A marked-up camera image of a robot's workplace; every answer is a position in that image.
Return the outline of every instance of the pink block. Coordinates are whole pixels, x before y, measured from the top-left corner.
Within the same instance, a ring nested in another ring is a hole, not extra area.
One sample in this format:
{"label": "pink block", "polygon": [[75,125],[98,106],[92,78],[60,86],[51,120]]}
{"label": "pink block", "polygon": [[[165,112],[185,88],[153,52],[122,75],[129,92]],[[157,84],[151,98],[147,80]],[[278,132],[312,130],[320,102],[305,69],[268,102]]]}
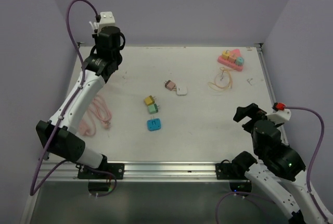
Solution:
{"label": "pink block", "polygon": [[240,50],[239,49],[234,49],[233,51],[230,51],[230,54],[235,54],[236,55],[236,57],[239,57],[239,56],[241,56],[241,54],[240,54]]}
{"label": "pink block", "polygon": [[230,61],[223,59],[222,56],[219,56],[217,61],[237,71],[242,71],[244,67],[244,66],[238,66],[235,63],[231,63]]}

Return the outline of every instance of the pink toy base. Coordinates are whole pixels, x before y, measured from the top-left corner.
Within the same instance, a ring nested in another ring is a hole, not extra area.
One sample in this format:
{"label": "pink toy base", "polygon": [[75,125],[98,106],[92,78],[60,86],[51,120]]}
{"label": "pink toy base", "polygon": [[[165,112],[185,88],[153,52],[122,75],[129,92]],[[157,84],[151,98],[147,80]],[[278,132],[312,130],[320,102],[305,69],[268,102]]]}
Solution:
{"label": "pink toy base", "polygon": [[223,59],[222,56],[219,56],[217,61],[237,71],[243,70],[243,66],[238,66],[235,63],[231,63],[230,61]]}

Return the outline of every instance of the green block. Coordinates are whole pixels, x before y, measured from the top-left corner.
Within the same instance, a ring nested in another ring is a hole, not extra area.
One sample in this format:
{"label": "green block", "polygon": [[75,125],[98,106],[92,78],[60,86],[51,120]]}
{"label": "green block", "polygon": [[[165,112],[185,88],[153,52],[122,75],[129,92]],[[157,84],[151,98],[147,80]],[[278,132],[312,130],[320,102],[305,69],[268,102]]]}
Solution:
{"label": "green block", "polygon": [[156,103],[149,105],[148,106],[148,111],[149,111],[150,114],[157,113],[158,112],[158,107],[157,107]]}

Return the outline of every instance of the blue block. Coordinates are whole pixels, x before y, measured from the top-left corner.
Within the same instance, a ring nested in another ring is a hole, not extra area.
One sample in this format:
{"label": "blue block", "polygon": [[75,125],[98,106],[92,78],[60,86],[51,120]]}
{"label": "blue block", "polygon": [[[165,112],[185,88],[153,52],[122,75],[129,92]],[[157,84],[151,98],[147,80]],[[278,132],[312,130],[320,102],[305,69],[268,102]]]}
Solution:
{"label": "blue block", "polygon": [[238,66],[243,66],[244,65],[244,59],[242,57],[237,57],[235,64]]}
{"label": "blue block", "polygon": [[161,129],[161,127],[162,124],[160,118],[151,119],[147,121],[147,128],[149,131],[159,130]]}

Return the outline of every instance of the small white object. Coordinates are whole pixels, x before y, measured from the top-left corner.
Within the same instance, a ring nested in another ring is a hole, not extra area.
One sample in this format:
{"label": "small white object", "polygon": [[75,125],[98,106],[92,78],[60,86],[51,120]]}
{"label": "small white object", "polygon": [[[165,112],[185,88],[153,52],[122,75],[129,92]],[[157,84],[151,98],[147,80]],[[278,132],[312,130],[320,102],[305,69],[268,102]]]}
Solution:
{"label": "small white object", "polygon": [[112,12],[105,11],[100,13],[100,22],[98,24],[97,34],[106,26],[116,26],[116,21]]}
{"label": "small white object", "polygon": [[187,95],[187,87],[183,84],[177,84],[176,94],[179,96]]}
{"label": "small white object", "polygon": [[290,120],[291,117],[291,112],[289,109],[285,110],[279,110],[277,112],[273,112],[270,114],[266,115],[268,120],[272,121],[273,123],[281,124],[281,123],[286,123],[287,121]]}

